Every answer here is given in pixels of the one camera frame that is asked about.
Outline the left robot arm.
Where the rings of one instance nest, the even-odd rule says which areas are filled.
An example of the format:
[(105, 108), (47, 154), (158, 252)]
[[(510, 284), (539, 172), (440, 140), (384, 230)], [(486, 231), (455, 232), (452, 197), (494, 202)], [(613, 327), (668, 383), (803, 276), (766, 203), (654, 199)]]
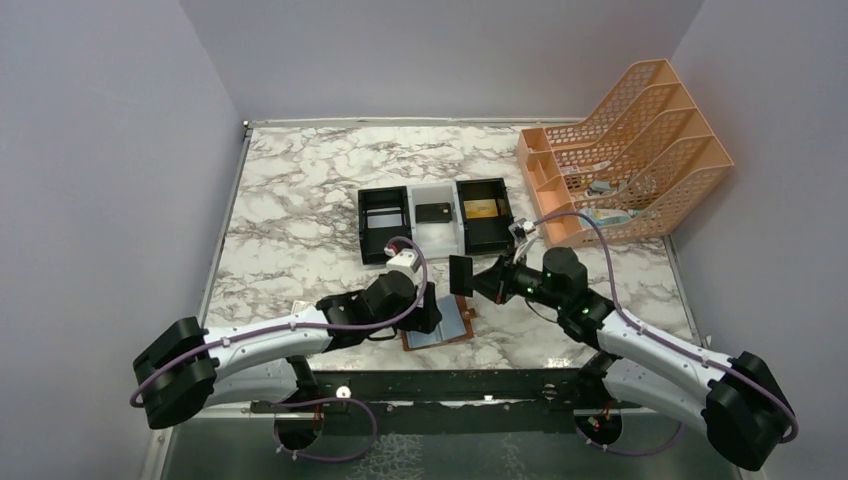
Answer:
[(132, 362), (129, 403), (152, 429), (183, 423), (203, 408), (247, 398), (236, 376), (275, 361), (350, 348), (386, 328), (433, 329), (441, 320), (433, 281), (399, 271), (367, 288), (328, 295), (284, 317), (245, 327), (203, 328), (195, 317), (173, 322)]

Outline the black and white card tray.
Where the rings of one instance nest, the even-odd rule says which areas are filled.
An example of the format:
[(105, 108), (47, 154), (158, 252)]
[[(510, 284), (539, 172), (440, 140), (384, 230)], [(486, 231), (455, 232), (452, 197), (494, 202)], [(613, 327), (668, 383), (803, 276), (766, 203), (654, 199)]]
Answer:
[(365, 265), (383, 264), (387, 242), (413, 240), (428, 260), (500, 252), (512, 244), (505, 180), (458, 180), (360, 189), (358, 239)]

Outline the brown leather card holder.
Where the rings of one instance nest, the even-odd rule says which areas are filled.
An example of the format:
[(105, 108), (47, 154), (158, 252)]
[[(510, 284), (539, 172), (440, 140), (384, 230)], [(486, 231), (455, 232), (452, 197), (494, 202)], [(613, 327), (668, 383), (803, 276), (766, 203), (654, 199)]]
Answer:
[(471, 339), (474, 336), (472, 321), (478, 317), (462, 296), (446, 295), (437, 300), (442, 319), (431, 333), (403, 332), (403, 350), (410, 352), (435, 348)]

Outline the dark grey credit card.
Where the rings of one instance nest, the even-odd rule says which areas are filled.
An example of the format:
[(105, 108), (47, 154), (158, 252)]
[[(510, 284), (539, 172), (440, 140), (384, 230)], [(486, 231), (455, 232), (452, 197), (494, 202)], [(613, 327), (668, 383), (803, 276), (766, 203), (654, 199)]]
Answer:
[(474, 295), (473, 259), (467, 256), (450, 255), (448, 270), (450, 293), (455, 296), (472, 297)]

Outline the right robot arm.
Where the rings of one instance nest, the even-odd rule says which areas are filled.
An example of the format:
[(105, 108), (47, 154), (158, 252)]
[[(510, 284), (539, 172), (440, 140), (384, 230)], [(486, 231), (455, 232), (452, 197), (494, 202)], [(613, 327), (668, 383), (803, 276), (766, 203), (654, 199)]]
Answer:
[(579, 398), (638, 404), (701, 433), (725, 460), (757, 471), (799, 432), (797, 418), (768, 365), (743, 352), (732, 357), (682, 341), (590, 288), (588, 271), (570, 248), (545, 252), (541, 269), (514, 251), (487, 269), (470, 258), (449, 262), (450, 290), (503, 305), (521, 297), (555, 311), (572, 340), (594, 348), (601, 366), (577, 380)]

